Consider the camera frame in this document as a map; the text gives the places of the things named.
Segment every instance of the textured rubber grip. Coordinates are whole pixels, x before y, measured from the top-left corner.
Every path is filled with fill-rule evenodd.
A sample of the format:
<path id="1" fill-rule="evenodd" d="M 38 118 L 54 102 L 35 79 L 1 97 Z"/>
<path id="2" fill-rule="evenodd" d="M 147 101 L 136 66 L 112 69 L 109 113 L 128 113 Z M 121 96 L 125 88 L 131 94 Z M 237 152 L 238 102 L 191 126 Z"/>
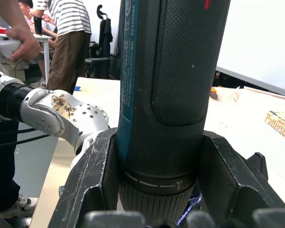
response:
<path id="1" fill-rule="evenodd" d="M 222 38 L 214 21 L 226 4 L 212 1 L 206 10 L 204 0 L 162 2 L 152 107 L 161 124 L 194 124 L 206 114 Z"/>
<path id="2" fill-rule="evenodd" d="M 120 201 L 124 210 L 139 211 L 146 218 L 146 225 L 152 226 L 158 219 L 176 220 L 183 214 L 193 186 L 172 196 L 145 194 L 121 180 L 119 185 Z"/>

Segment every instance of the wall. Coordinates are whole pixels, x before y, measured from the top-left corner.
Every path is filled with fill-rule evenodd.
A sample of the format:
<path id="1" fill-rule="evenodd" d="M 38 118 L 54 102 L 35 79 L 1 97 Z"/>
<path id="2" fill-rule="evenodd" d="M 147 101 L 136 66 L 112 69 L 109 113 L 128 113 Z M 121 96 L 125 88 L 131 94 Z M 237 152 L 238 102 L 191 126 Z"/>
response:
<path id="1" fill-rule="evenodd" d="M 83 0 L 83 2 L 90 16 L 91 29 L 93 33 L 91 40 L 95 41 L 96 43 L 98 43 L 99 41 L 99 25 L 101 21 L 96 14 L 96 9 L 98 5 L 102 4 L 103 7 L 101 11 L 106 13 L 109 19 L 111 19 L 113 35 L 113 42 L 111 43 L 111 53 L 116 53 L 115 46 L 117 41 L 121 0 Z"/>
<path id="2" fill-rule="evenodd" d="M 285 90 L 285 0 L 231 0 L 218 60 L 222 69 Z"/>

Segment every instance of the blue object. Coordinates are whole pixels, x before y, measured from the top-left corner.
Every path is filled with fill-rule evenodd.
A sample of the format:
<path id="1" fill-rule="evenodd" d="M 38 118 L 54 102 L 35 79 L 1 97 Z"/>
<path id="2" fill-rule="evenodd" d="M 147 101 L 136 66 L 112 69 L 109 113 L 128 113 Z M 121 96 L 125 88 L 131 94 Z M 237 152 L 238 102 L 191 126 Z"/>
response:
<path id="1" fill-rule="evenodd" d="M 81 89 L 81 87 L 80 87 L 80 86 L 75 86 L 74 91 L 81 91 L 80 89 Z"/>

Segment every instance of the cup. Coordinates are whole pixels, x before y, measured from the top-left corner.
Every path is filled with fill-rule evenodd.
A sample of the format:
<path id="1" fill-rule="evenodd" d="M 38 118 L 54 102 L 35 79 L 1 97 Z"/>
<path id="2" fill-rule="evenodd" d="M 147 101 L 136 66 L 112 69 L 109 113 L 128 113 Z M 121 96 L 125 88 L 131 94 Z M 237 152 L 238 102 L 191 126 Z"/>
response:
<path id="1" fill-rule="evenodd" d="M 36 36 L 42 36 L 42 18 L 34 17 L 35 34 Z"/>

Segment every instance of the book cover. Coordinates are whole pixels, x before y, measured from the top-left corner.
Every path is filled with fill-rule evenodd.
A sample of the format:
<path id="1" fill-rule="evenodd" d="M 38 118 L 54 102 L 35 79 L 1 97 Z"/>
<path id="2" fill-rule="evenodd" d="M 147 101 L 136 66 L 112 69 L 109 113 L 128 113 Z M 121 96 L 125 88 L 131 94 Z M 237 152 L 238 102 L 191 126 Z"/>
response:
<path id="1" fill-rule="evenodd" d="M 265 122 L 285 138 L 285 113 L 269 111 Z"/>

